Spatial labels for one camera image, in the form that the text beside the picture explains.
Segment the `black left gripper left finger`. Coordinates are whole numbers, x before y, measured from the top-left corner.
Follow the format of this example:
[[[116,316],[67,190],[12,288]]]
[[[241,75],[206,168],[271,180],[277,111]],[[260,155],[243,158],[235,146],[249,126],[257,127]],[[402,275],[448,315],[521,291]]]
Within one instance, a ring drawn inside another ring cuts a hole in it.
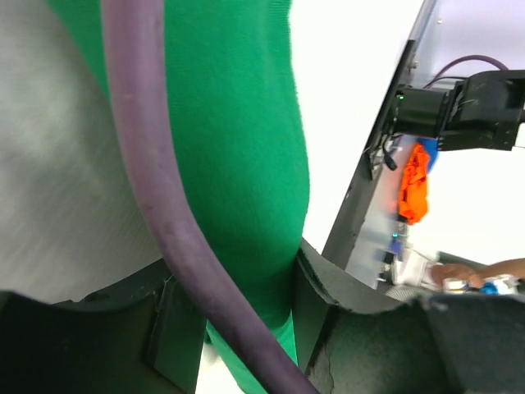
[[[1,294],[4,393],[192,393],[205,319],[163,261],[79,302]]]

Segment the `green t-shirt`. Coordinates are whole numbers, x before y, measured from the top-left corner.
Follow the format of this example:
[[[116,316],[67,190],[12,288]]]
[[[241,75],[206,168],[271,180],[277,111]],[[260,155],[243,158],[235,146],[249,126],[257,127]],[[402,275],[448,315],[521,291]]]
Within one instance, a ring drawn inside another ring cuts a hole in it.
[[[288,1],[54,1],[110,95],[170,270],[246,393],[310,393],[294,261],[309,201]]]

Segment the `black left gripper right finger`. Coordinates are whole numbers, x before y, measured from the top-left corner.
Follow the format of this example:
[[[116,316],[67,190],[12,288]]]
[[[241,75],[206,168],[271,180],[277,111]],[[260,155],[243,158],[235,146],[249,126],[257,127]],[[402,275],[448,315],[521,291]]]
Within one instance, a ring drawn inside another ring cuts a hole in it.
[[[521,393],[520,295],[373,290],[303,244],[296,261],[299,367],[322,393]]]

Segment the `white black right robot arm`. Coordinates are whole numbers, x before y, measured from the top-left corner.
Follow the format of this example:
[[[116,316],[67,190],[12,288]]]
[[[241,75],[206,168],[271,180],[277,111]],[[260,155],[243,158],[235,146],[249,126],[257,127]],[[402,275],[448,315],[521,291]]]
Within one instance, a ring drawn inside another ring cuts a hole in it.
[[[453,89],[405,88],[393,104],[393,132],[437,141],[440,151],[510,151],[524,123],[524,71],[484,71]]]

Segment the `bare human hand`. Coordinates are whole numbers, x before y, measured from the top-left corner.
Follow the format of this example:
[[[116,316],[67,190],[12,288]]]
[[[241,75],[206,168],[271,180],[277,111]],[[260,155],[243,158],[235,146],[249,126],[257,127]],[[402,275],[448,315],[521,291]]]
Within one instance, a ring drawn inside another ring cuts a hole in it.
[[[431,279],[443,288],[446,279],[466,281],[474,288],[481,288],[485,280],[475,271],[463,264],[436,264],[430,268]]]

